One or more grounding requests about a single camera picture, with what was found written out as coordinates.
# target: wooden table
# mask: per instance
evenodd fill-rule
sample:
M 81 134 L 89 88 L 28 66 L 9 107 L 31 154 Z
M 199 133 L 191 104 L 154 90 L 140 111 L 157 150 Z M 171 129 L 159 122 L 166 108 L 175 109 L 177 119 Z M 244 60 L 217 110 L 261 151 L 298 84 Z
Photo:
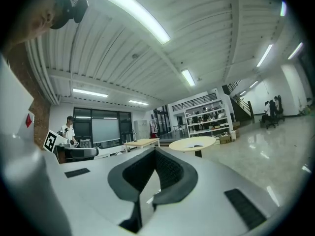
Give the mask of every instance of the wooden table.
M 153 138 L 153 139 L 139 139 L 136 142 L 129 142 L 129 143 L 125 143 L 125 147 L 126 147 L 126 151 L 128 152 L 128 147 L 127 146 L 135 146 L 135 147 L 139 147 L 139 148 L 143 148 L 144 146 L 156 143 L 157 145 L 160 147 L 159 145 L 159 138 Z
M 211 136 L 190 137 L 172 142 L 169 147 L 178 151 L 195 151 L 195 156 L 202 157 L 201 150 L 213 145 L 216 139 Z

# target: white pipe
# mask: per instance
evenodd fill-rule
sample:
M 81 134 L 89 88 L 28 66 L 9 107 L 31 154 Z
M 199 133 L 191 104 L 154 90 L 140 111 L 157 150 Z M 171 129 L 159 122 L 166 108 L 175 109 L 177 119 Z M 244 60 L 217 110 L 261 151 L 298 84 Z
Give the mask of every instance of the white pipe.
M 35 76 L 35 78 L 37 79 L 37 82 L 40 86 L 40 88 L 42 89 L 46 99 L 48 99 L 50 101 L 50 103 L 52 103 L 52 101 L 49 99 L 49 95 L 48 93 L 46 92 L 46 90 L 44 90 L 44 85 L 43 85 L 43 82 L 37 72 L 37 69 L 36 69 L 36 66 L 35 66 L 35 63 L 34 63 L 34 59 L 33 59 L 33 56 L 32 56 L 32 50 L 31 50 L 31 45 L 30 45 L 30 42 L 27 41 L 26 42 L 26 52 L 28 54 L 28 57 L 29 57 L 29 61 L 30 61 L 30 64 L 31 64 L 31 69 L 33 71 L 33 74 Z
M 44 78 L 43 74 L 42 74 L 42 70 L 40 69 L 40 64 L 39 64 L 39 60 L 38 60 L 38 56 L 37 56 L 37 47 L 36 47 L 36 44 L 35 44 L 35 40 L 34 39 L 31 39 L 31 53 L 32 53 L 32 56 L 34 57 L 34 61 L 35 61 L 35 68 L 40 76 L 40 78 Z M 54 105 L 56 105 L 56 102 L 55 102 L 55 99 L 52 97 L 52 95 L 49 93 L 49 89 L 48 89 L 48 86 L 47 86 L 47 83 L 45 80 L 41 80 L 44 84 L 44 88 L 43 90 L 46 90 L 46 92 L 48 93 L 49 95 L 49 99 L 50 99 L 50 102 Z
M 47 73 L 47 68 L 46 68 L 45 59 L 44 59 L 44 53 L 43 53 L 43 42 L 41 40 L 41 36 L 37 37 L 37 44 L 38 44 L 38 52 L 39 52 L 39 59 L 40 59 L 40 62 L 41 62 L 41 68 L 43 70 L 45 79 L 47 81 L 48 88 L 49 88 L 50 93 L 52 94 L 56 104 L 59 104 L 58 99 L 57 99 L 57 97 L 55 95 L 53 86 L 51 85 L 48 73 Z

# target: metal shelving unit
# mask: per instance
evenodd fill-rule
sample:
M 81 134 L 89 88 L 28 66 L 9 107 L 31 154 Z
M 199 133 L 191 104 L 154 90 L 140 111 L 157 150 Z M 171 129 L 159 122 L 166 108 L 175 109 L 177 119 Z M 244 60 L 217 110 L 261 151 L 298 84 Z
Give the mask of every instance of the metal shelving unit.
M 202 112 L 204 107 L 208 108 L 209 106 L 211 106 L 211 110 L 206 111 L 204 113 L 195 114 L 195 111 L 196 112 L 198 112 L 198 111 Z M 202 134 L 202 133 L 213 133 L 213 132 L 216 132 L 219 130 L 223 131 L 225 129 L 229 129 L 230 128 L 229 125 L 226 125 L 224 127 L 220 127 L 220 128 L 216 128 L 216 129 L 212 129 L 212 130 L 211 129 L 191 130 L 191 129 L 195 129 L 194 126 L 201 125 L 201 124 L 207 124 L 207 123 L 211 123 L 211 122 L 217 122 L 217 121 L 224 121 L 225 120 L 226 122 L 223 122 L 221 124 L 227 123 L 227 117 L 226 116 L 222 117 L 222 118 L 215 119 L 215 120 L 192 123 L 193 117 L 199 117 L 199 116 L 203 116 L 203 115 L 209 115 L 210 113 L 223 112 L 223 111 L 225 111 L 225 107 L 222 104 L 221 99 L 210 101 L 210 102 L 205 102 L 205 103 L 199 104 L 197 106 L 185 108 L 184 113 L 185 113 L 185 117 L 186 117 L 186 123 L 187 123 L 187 129 L 188 129 L 189 137 L 192 135 L 197 135 L 197 134 Z

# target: cardboard box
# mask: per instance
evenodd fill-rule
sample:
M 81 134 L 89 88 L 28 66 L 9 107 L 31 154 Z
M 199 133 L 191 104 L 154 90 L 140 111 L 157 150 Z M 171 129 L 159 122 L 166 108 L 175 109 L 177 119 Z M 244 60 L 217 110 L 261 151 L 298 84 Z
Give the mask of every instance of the cardboard box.
M 236 138 L 239 138 L 239 137 L 240 137 L 240 130 L 239 130 L 239 129 L 236 129 L 236 130 L 235 130 L 235 134 L 236 134 Z
M 220 136 L 220 144 L 228 144 L 231 142 L 231 136 Z
M 233 129 L 236 130 L 241 127 L 241 123 L 239 121 L 233 122 Z

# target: shelf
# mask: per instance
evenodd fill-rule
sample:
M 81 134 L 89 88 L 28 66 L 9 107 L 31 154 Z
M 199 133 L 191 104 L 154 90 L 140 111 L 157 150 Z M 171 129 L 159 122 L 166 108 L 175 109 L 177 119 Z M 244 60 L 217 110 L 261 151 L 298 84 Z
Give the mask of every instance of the shelf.
M 189 134 L 190 134 L 190 135 L 197 135 L 197 134 L 202 134 L 202 133 L 208 133 L 208 132 L 218 131 L 218 130 L 226 129 L 226 128 L 229 128 L 229 127 L 230 127 L 230 126 L 226 126 L 226 127 L 224 127 L 224 128 L 216 128 L 216 129 L 213 129 L 213 130 L 207 129 L 207 130 L 202 130 L 202 131 L 196 131 L 196 132 L 189 133 Z
M 213 104 L 213 103 L 216 103 L 216 102 L 219 102 L 219 101 L 222 101 L 222 100 L 221 100 L 221 99 L 218 99 L 218 100 L 207 101 L 207 102 L 198 104 L 198 105 L 196 105 L 196 106 L 184 108 L 184 110 L 194 109 L 194 108 L 200 108 L 200 107 L 202 107 L 202 106 L 206 106 L 206 105 L 209 105 L 209 104 Z
M 218 120 L 224 120 L 224 119 L 227 119 L 227 117 L 223 117 L 223 118 L 216 119 L 216 120 L 209 120 L 209 121 L 205 121 L 205 122 L 189 124 L 188 127 L 196 126 L 196 125 L 199 125 L 199 124 L 211 123 L 211 122 L 215 122 L 215 121 L 218 121 Z
M 192 118 L 192 117 L 195 117 L 195 116 L 203 116 L 205 114 L 217 112 L 217 111 L 220 111 L 220 110 L 223 110 L 223 109 L 224 108 L 219 108 L 219 109 L 215 109 L 215 110 L 212 110 L 212 111 L 204 112 L 204 113 L 193 115 L 193 116 L 186 116 L 186 118 Z

